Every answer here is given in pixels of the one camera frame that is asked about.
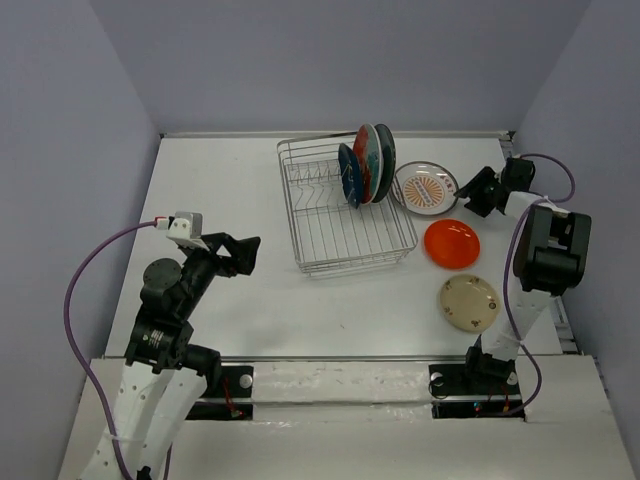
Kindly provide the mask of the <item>white plate with orange sunburst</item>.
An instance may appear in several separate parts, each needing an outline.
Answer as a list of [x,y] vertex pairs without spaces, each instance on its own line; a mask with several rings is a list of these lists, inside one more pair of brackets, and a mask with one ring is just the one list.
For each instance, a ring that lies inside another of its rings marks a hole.
[[392,194],[409,212],[436,217],[456,206],[457,190],[457,180],[449,170],[433,162],[415,161],[396,169]]

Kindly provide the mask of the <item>orange round plate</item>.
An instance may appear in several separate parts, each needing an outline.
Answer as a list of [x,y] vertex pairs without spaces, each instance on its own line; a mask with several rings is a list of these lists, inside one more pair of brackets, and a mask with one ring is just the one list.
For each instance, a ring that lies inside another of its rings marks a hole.
[[424,233],[423,245],[436,265],[449,270],[471,267],[481,252],[476,232],[464,222],[452,218],[433,222]]

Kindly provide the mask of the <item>teal round plate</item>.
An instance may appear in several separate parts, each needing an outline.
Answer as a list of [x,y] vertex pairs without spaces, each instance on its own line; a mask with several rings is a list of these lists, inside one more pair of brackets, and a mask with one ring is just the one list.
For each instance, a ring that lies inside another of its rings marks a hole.
[[373,199],[374,203],[381,202],[388,194],[396,169],[396,145],[393,134],[389,127],[379,123],[374,126],[381,146],[381,154],[383,159],[381,182]]

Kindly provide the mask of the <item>red and teal floral plate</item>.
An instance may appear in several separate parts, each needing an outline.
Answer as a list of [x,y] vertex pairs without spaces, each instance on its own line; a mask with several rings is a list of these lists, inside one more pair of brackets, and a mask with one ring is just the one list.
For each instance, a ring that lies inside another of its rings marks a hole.
[[383,158],[379,135],[371,124],[359,127],[353,151],[358,160],[363,181],[363,197],[361,203],[373,202],[382,180]]

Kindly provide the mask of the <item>dark blue leaf dish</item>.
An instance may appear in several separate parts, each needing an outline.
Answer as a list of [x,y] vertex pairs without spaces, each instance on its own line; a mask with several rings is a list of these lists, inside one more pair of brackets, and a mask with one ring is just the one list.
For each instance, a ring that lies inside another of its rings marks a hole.
[[363,200],[364,184],[358,159],[345,143],[338,147],[338,162],[345,199],[351,207],[358,209]]

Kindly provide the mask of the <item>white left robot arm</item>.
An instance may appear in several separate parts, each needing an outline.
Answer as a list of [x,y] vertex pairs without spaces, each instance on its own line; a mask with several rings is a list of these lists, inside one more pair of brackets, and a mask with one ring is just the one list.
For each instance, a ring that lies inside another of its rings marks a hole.
[[261,240],[216,233],[175,242],[184,262],[161,258],[143,273],[141,305],[113,404],[90,365],[83,366],[106,420],[83,479],[165,478],[191,408],[220,386],[221,355],[192,343],[189,318],[215,278],[253,273]]

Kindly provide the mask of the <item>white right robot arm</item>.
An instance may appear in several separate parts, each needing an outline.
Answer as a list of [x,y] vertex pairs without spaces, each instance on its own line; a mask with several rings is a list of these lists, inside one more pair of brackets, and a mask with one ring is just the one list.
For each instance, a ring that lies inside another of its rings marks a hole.
[[[559,200],[533,193],[534,159],[549,160],[566,173],[570,192]],[[518,354],[527,351],[526,335],[548,306],[583,279],[591,237],[592,217],[560,205],[575,194],[576,182],[558,159],[538,153],[505,160],[495,172],[483,168],[455,196],[483,218],[493,211],[517,220],[503,272],[506,318],[479,335],[460,368],[462,384],[482,392],[504,384],[515,373]]]

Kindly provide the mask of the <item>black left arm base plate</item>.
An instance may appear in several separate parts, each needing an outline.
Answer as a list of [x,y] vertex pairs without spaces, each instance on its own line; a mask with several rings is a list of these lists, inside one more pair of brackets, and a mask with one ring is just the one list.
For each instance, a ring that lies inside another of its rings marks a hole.
[[215,387],[208,386],[194,403],[189,421],[249,421],[253,419],[254,367],[223,364]]

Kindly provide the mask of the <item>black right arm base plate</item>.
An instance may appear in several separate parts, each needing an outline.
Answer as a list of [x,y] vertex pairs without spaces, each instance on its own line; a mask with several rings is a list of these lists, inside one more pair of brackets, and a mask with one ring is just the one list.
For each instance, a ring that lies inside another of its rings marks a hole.
[[513,416],[524,418],[519,384],[472,379],[462,363],[429,366],[428,390],[436,420]]

